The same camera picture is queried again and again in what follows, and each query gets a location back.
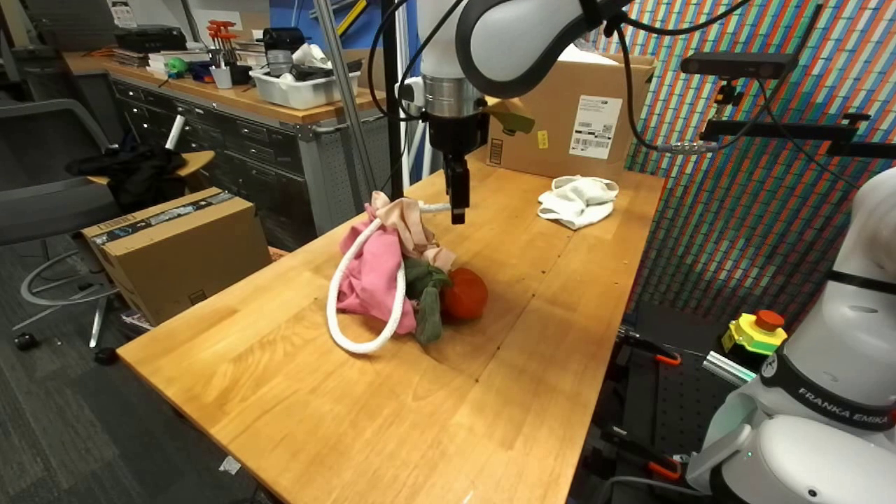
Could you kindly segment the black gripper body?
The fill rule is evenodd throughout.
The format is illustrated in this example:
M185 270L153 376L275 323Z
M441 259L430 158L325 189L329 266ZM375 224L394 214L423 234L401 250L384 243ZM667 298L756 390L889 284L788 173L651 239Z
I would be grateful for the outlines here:
M427 117L430 145L440 151L445 166L448 190L458 189L465 158L487 144L490 117L472 112L465 117Z

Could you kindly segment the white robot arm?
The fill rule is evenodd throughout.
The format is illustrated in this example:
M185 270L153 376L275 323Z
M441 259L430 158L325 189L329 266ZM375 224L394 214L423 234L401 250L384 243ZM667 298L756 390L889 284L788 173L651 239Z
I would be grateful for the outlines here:
M580 45L625 4L419 0L426 120L452 224L469 207L468 158L478 148L539 176L625 168L655 61Z

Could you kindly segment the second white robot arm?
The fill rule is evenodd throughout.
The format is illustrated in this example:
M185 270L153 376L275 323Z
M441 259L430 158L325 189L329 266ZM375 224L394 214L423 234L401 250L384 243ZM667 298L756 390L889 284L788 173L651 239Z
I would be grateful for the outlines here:
M737 504L896 504L896 168L857 190L816 299L714 411L686 484Z

